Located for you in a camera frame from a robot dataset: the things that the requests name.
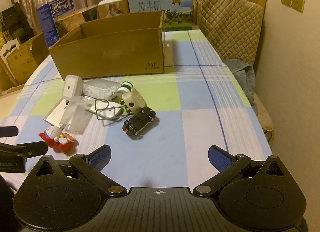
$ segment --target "quilted chair cover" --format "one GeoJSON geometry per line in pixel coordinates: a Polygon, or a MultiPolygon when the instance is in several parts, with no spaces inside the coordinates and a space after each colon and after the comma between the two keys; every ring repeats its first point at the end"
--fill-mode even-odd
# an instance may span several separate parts
{"type": "MultiPolygon", "coordinates": [[[[259,43],[263,8],[247,0],[194,0],[198,25],[222,60],[239,59],[253,66],[259,43]]],[[[254,93],[258,120],[271,146],[273,122],[254,93]]]]}

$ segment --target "cardboard box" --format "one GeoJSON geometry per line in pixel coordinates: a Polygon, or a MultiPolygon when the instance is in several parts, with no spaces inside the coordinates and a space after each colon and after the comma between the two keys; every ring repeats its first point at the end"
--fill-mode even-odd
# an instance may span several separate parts
{"type": "Polygon", "coordinates": [[[0,66],[0,96],[2,91],[8,90],[9,88],[12,88],[12,82],[4,69],[0,66]]]}
{"type": "Polygon", "coordinates": [[[60,38],[71,32],[78,25],[96,20],[98,17],[97,5],[76,10],[55,20],[56,29],[60,38]]]}
{"type": "Polygon", "coordinates": [[[87,22],[51,48],[63,79],[164,72],[163,12],[134,13],[87,22]]]}
{"type": "Polygon", "coordinates": [[[60,38],[54,23],[55,19],[74,10],[72,0],[53,0],[37,9],[39,24],[48,47],[60,38]]]}
{"type": "Polygon", "coordinates": [[[19,49],[7,57],[8,65],[19,85],[26,83],[48,55],[49,50],[44,35],[39,33],[25,41],[19,49]]]}
{"type": "Polygon", "coordinates": [[[100,19],[129,13],[128,0],[103,0],[98,4],[100,19]]]}
{"type": "Polygon", "coordinates": [[[192,30],[193,0],[128,0],[130,13],[164,11],[166,31],[192,30]]]}

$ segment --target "open cardboard box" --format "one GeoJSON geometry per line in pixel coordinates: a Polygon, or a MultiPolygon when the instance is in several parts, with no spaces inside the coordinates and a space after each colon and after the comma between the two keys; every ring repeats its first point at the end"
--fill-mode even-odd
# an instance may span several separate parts
{"type": "Polygon", "coordinates": [[[163,17],[133,13],[83,23],[50,48],[52,59],[63,79],[163,73],[163,17]]]}

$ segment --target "checkered tablecloth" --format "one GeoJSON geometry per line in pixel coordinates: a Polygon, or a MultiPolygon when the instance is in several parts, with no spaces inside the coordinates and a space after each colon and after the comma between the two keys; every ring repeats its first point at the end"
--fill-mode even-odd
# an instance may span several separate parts
{"type": "MultiPolygon", "coordinates": [[[[209,163],[208,149],[217,145],[231,154],[265,160],[271,150],[261,126],[230,70],[199,29],[166,33],[165,73],[107,78],[130,81],[157,119],[137,138],[122,131],[123,121],[97,121],[75,135],[79,146],[68,155],[49,148],[55,159],[89,154],[103,144],[111,161],[102,173],[129,189],[196,185],[218,171],[209,163]]],[[[61,98],[63,80],[51,56],[38,67],[19,94],[1,126],[16,125],[17,137],[0,142],[40,141],[49,124],[43,117],[61,98]]],[[[1,173],[15,188],[40,157],[28,159],[24,174],[1,173]]]]}

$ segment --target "white plastic container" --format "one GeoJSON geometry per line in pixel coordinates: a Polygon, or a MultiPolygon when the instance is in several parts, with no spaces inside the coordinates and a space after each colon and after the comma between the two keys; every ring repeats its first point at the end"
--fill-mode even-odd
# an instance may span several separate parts
{"type": "Polygon", "coordinates": [[[83,93],[86,96],[110,100],[113,92],[117,91],[120,83],[104,79],[93,79],[83,84],[83,93]]]}

